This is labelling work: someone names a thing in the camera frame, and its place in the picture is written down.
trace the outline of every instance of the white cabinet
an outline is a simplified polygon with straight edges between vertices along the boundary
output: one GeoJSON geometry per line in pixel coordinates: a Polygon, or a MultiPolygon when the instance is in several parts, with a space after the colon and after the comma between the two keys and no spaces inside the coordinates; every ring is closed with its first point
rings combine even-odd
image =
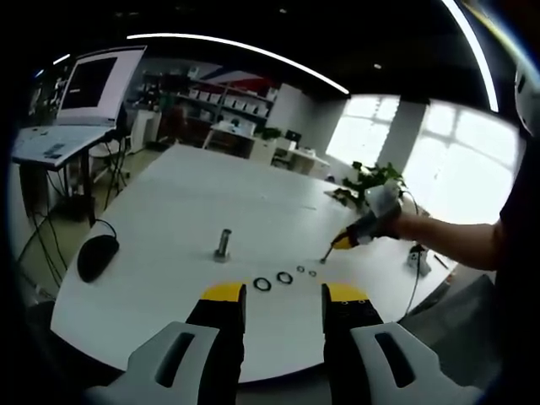
{"type": "Polygon", "coordinates": [[[249,160],[270,165],[273,155],[276,153],[276,141],[263,141],[260,138],[253,138],[249,160]]]}
{"type": "Polygon", "coordinates": [[[154,111],[137,111],[131,134],[130,153],[135,154],[148,142],[157,141],[161,113],[154,111]]]}

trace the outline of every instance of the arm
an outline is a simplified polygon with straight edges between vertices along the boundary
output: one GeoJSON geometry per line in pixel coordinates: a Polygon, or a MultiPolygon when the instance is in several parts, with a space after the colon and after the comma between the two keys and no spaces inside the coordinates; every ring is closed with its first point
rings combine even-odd
{"type": "Polygon", "coordinates": [[[495,270],[500,263],[504,242],[501,222],[456,225],[402,213],[390,227],[400,238],[415,240],[469,267],[495,270]]]}

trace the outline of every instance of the gray gripper housing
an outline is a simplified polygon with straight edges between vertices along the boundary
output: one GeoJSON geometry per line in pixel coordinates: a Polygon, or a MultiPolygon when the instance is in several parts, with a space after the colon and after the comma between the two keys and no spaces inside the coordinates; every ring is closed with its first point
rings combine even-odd
{"type": "Polygon", "coordinates": [[[458,386],[439,357],[397,323],[351,329],[364,362],[373,405],[473,404],[482,392],[458,386]]]}
{"type": "Polygon", "coordinates": [[[91,403],[196,405],[203,370],[219,330],[172,322],[135,350],[127,371],[86,391],[91,403]]]}

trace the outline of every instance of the small washer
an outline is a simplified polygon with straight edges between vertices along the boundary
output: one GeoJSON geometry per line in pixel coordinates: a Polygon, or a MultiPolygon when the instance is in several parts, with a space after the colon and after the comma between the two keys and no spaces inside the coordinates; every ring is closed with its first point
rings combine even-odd
{"type": "Polygon", "coordinates": [[[286,272],[279,272],[277,279],[280,283],[283,284],[292,284],[293,283],[293,276],[286,272]]]}
{"type": "Polygon", "coordinates": [[[253,287],[259,291],[267,292],[272,289],[272,284],[264,277],[257,277],[255,280],[253,280],[253,287]]]}

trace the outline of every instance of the ceiling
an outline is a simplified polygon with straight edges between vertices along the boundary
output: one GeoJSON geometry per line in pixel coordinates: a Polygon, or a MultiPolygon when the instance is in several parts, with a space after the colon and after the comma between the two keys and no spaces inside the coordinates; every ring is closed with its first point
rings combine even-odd
{"type": "MultiPolygon", "coordinates": [[[[181,32],[211,35],[272,51],[331,78],[352,94],[405,95],[449,100],[489,110],[478,65],[459,27],[440,0],[354,2],[341,7],[296,2],[213,5],[175,2],[137,12],[43,10],[32,24],[33,69],[51,61],[116,45],[149,46],[148,56],[223,63],[302,88],[319,100],[343,94],[285,63],[232,46],[178,39],[126,41],[126,35],[181,32]]],[[[515,66],[496,39],[469,14],[488,60],[500,114],[516,119],[515,66]]]]}

